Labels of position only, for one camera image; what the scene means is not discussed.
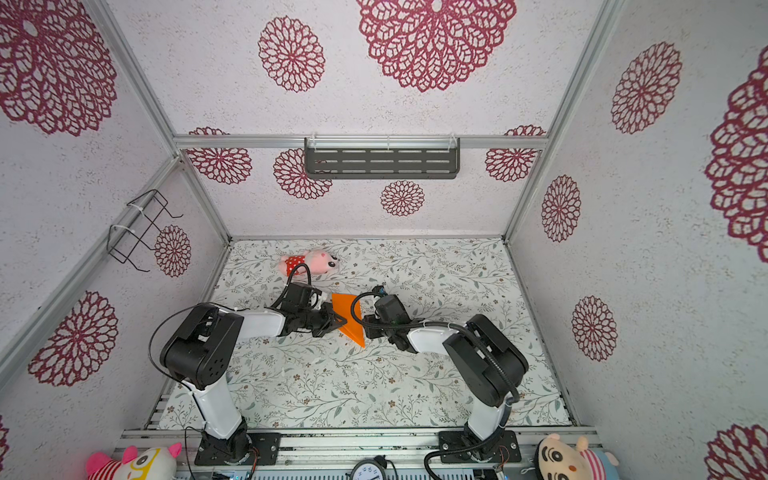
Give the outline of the orange square paper sheet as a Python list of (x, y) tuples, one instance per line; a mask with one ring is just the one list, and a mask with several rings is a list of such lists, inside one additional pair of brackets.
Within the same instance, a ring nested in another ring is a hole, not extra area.
[(340, 332), (352, 340), (361, 348), (365, 347), (365, 333), (363, 326), (352, 315), (355, 312), (357, 316), (361, 315), (361, 308), (358, 304), (352, 307), (356, 298), (353, 294), (334, 293), (331, 297), (334, 312), (341, 315), (346, 323), (340, 328)]

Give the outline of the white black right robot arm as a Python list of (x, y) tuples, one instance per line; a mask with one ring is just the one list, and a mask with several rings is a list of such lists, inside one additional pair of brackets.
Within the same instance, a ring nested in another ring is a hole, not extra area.
[(481, 443), (506, 426), (519, 387), (529, 369), (522, 352), (490, 321), (478, 314), (467, 323), (421, 320), (393, 324), (374, 315), (362, 319), (366, 335), (387, 338), (410, 353), (447, 356), (472, 395), (465, 431)]

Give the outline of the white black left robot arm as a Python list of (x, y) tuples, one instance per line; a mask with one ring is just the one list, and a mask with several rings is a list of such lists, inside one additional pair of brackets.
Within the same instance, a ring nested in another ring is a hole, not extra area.
[(160, 363), (175, 381), (191, 390), (207, 436), (228, 441), (237, 435), (243, 422), (226, 380), (235, 347), (252, 338), (278, 338), (292, 333), (321, 338), (346, 323), (329, 302), (317, 308), (243, 311), (198, 303), (166, 342)]

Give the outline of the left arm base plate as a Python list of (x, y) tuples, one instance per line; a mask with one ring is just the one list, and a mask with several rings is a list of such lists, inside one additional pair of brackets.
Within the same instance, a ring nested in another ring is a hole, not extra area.
[(217, 439), (203, 433), (194, 465), (275, 465), (281, 440), (282, 436), (279, 433), (246, 433), (241, 431), (236, 432), (229, 440)]

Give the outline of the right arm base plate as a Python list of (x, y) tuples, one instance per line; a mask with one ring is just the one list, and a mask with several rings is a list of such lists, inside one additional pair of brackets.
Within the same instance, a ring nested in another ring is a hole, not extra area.
[(469, 430), (438, 432), (440, 461), (459, 463), (515, 463), (522, 460), (521, 447), (516, 434), (503, 430), (486, 440), (479, 440)]

